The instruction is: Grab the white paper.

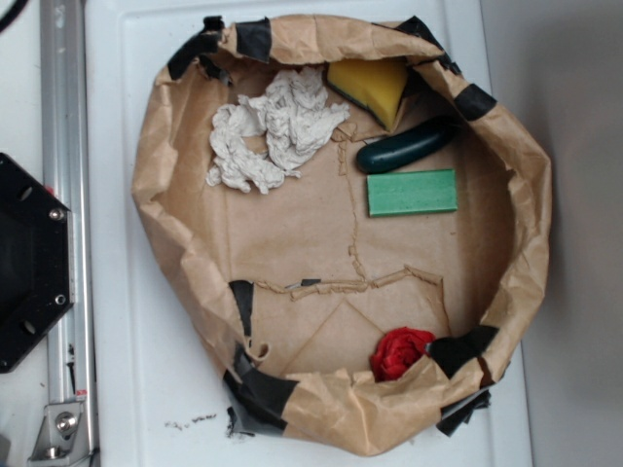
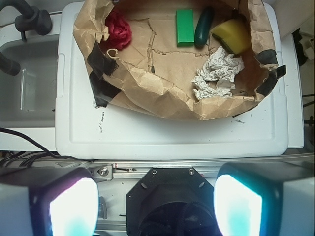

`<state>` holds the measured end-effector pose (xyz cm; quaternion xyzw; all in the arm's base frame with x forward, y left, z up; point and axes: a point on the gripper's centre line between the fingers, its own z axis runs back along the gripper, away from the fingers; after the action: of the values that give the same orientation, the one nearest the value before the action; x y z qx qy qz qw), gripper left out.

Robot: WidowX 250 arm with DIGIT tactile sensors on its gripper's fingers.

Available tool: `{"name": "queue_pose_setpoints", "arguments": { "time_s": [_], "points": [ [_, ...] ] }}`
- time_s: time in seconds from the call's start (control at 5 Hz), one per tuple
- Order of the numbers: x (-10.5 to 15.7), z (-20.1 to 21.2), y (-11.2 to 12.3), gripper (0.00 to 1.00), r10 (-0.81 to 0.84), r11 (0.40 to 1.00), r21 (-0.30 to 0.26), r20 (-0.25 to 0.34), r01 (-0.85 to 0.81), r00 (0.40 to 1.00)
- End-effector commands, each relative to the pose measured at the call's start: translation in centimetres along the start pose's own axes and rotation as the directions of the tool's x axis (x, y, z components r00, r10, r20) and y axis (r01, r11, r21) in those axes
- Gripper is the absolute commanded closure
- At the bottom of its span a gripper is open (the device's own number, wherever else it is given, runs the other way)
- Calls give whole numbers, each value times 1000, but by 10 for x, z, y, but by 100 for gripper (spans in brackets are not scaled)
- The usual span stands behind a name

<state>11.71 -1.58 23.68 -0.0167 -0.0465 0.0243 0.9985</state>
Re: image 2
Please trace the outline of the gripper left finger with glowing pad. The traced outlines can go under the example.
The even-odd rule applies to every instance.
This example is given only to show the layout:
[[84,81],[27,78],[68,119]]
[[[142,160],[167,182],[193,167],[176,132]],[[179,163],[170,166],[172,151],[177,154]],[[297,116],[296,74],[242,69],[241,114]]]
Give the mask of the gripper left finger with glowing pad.
[[2,236],[92,236],[98,205],[98,186],[86,168],[0,171]]

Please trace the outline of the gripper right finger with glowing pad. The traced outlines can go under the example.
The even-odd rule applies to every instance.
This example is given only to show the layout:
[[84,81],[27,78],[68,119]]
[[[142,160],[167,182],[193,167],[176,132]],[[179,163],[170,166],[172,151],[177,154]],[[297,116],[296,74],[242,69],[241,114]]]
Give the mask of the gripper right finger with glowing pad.
[[313,162],[227,162],[218,172],[214,210],[224,236],[313,236]]

